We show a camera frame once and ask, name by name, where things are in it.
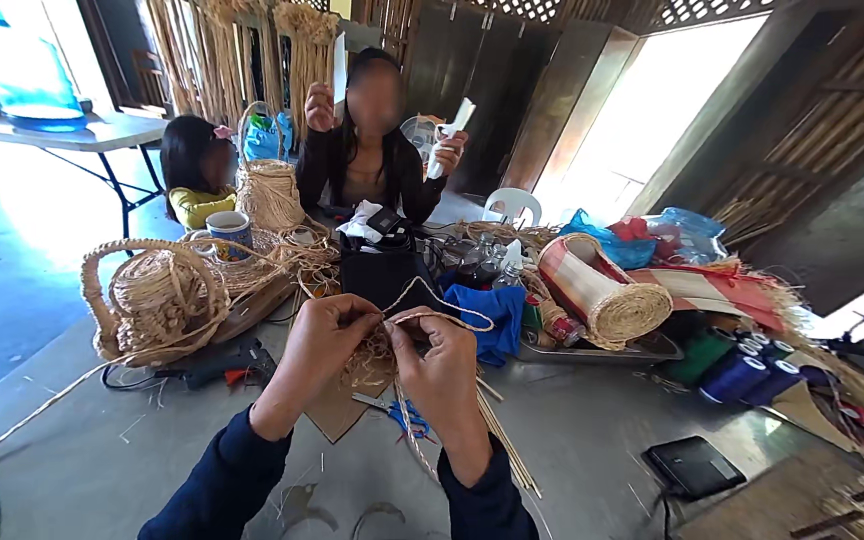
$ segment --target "pink hair clip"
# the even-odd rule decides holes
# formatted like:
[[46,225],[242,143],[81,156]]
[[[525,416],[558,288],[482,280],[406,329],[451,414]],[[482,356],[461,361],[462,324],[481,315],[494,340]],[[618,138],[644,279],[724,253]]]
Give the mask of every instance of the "pink hair clip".
[[235,131],[229,126],[219,126],[218,128],[212,129],[212,133],[215,134],[215,139],[228,139],[231,141]]

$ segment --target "white plastic chair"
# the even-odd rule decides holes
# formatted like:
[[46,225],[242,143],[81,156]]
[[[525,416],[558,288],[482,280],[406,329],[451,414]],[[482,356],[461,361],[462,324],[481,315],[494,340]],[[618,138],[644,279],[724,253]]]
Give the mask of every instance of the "white plastic chair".
[[488,196],[486,207],[482,210],[483,221],[490,219],[489,214],[492,212],[492,206],[498,202],[503,203],[502,217],[508,218],[509,223],[519,217],[523,209],[532,211],[532,225],[530,227],[539,225],[539,220],[543,217],[543,206],[532,193],[517,187],[500,187]]

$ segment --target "yellow shirt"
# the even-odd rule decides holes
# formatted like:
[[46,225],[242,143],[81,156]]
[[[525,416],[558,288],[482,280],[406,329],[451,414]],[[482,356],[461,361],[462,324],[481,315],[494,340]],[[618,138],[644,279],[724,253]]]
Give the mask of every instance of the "yellow shirt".
[[169,191],[169,203],[178,223],[186,229],[204,229],[206,218],[222,211],[235,210],[235,187],[226,185],[218,195],[176,187]]

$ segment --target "black shirt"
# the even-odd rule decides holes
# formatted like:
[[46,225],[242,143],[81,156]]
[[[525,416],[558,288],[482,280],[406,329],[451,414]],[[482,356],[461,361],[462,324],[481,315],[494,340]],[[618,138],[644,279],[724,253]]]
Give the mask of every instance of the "black shirt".
[[[318,205],[326,182],[330,186],[332,205],[352,206],[342,200],[349,161],[341,126],[326,132],[309,129],[295,167],[295,183],[306,213]],[[432,215],[448,178],[441,176],[423,181],[425,173],[419,151],[399,128],[382,137],[382,173],[386,182],[385,199],[369,202],[397,209],[401,201],[403,214],[416,224],[425,223]]]
[[[495,436],[488,437],[492,457],[471,488],[455,477],[444,450],[438,456],[452,540],[539,540],[512,484],[509,455]],[[162,511],[142,525],[139,540],[238,540],[282,479],[291,444],[291,432],[270,442],[253,431],[248,409],[236,414]]]

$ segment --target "gray table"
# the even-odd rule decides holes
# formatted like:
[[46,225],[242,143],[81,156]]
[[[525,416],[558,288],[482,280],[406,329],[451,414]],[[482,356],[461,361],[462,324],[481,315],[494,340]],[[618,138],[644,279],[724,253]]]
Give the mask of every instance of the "gray table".
[[[286,301],[276,315],[289,308]],[[98,362],[93,332],[90,320],[80,321],[0,382],[0,434]],[[286,325],[261,325],[256,333],[278,359]],[[661,510],[652,520],[648,512],[659,488],[640,457],[653,444],[703,436],[749,478],[826,444],[759,411],[668,393],[628,368],[511,363],[487,369],[485,379],[506,397],[495,412],[540,485],[537,507],[557,540],[655,537]],[[0,447],[2,538],[135,537],[210,438],[259,390],[218,383],[189,392],[170,381],[162,407],[158,392],[109,391],[96,376],[9,438]],[[378,502],[394,505],[406,521],[370,515],[363,540],[448,537],[446,498],[406,445],[394,444],[399,435],[395,422],[366,412],[331,445],[303,416],[282,482],[244,537],[282,537],[284,523],[301,519],[307,505],[338,529],[305,520],[288,538],[350,538],[359,516]],[[422,444],[435,459],[436,447]],[[711,503],[677,512],[688,519]],[[524,505],[542,530],[534,503],[524,497]]]
[[[149,158],[149,152],[146,150],[145,145],[146,143],[162,139],[166,122],[159,118],[144,118],[122,112],[90,113],[86,117],[88,118],[88,125],[85,126],[85,129],[53,133],[18,129],[10,124],[5,117],[0,116],[0,141],[28,144],[41,148],[46,153],[68,164],[77,166],[79,169],[108,184],[115,191],[115,194],[119,198],[119,203],[122,205],[122,237],[127,239],[129,237],[129,213],[162,195],[162,186],[159,183],[159,178],[156,176],[156,169],[152,166],[152,160]],[[142,159],[145,161],[145,165],[149,169],[151,181],[155,185],[154,190],[119,181],[115,177],[113,167],[109,165],[109,159],[106,157],[106,152],[132,147],[138,147],[142,153]],[[102,176],[90,168],[81,166],[57,153],[53,153],[49,150],[52,148],[75,150],[77,152],[94,152],[99,156],[99,161],[102,163],[102,168],[107,176]],[[144,195],[137,201],[131,201],[126,197],[122,190],[123,188],[136,190],[144,193]]]

